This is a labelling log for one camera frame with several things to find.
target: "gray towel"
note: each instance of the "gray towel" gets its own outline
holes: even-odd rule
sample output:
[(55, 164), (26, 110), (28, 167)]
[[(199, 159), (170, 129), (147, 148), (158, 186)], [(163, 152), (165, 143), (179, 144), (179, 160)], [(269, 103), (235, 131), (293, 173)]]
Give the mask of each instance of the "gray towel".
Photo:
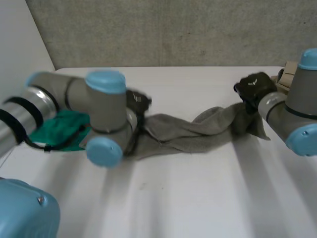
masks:
[(247, 114), (243, 103), (210, 108), (192, 122), (157, 114), (146, 118), (135, 151), (128, 158), (208, 152), (246, 133), (269, 140), (261, 116)]

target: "gray wall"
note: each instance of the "gray wall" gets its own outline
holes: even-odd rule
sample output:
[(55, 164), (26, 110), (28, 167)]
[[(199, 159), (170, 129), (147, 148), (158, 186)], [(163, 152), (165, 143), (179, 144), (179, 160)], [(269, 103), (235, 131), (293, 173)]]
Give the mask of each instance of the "gray wall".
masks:
[(55, 67), (283, 65), (317, 0), (26, 0)]
[(24, 0), (0, 0), (0, 43), (0, 102), (19, 95), (35, 71), (54, 71)]

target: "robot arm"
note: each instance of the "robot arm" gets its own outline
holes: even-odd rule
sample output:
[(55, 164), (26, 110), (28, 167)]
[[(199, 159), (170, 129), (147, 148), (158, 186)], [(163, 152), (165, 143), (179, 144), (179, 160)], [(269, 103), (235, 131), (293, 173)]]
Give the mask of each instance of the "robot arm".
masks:
[[(27, 141), (59, 110), (73, 110), (90, 116), (87, 157), (96, 165), (113, 167), (151, 103), (142, 94), (126, 92), (124, 76), (114, 71), (92, 72), (86, 79), (41, 72), (31, 76), (27, 86), (0, 109), (0, 156)], [(59, 220), (53, 196), (25, 182), (0, 178), (0, 237), (54, 238)]]
[(241, 79), (234, 90), (249, 113), (257, 110), (285, 144), (300, 156), (317, 155), (317, 49), (306, 50), (288, 96), (264, 73)]
[(84, 145), (87, 157), (106, 167), (121, 161), (138, 123), (136, 112), (127, 108), (121, 73), (96, 71), (83, 79), (40, 72), (27, 84), (20, 97), (8, 99), (0, 110), (0, 156), (27, 140), (59, 110), (71, 110), (90, 116), (92, 130)]

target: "teal fabric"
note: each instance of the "teal fabric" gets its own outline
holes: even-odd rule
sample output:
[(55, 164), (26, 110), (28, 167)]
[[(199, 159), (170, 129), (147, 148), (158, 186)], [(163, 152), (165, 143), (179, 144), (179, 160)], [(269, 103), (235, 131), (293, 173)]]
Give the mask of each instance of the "teal fabric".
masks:
[[(30, 139), (32, 142), (46, 143), (54, 146), (64, 142), (81, 125), (86, 124), (89, 124), (89, 115), (72, 111), (61, 111), (55, 118), (47, 120), (39, 129), (34, 131), (30, 135)], [(90, 127), (86, 128), (70, 146), (65, 147), (62, 151), (83, 150), (79, 147), (79, 144), (90, 129)]]

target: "white tabletop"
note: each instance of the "white tabletop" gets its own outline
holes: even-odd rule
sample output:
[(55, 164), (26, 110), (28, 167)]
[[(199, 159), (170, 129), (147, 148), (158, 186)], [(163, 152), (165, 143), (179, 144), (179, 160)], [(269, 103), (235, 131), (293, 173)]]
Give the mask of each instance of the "white tabletop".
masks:
[[(233, 85), (279, 67), (116, 68), (153, 99), (149, 114), (192, 120), (239, 102)], [(85, 76), (94, 68), (57, 73)], [(298, 157), (264, 123), (272, 141), (247, 136), (206, 154), (155, 156), (107, 170), (85, 152), (17, 147), (0, 176), (58, 200), (61, 238), (315, 238), (317, 160)]]

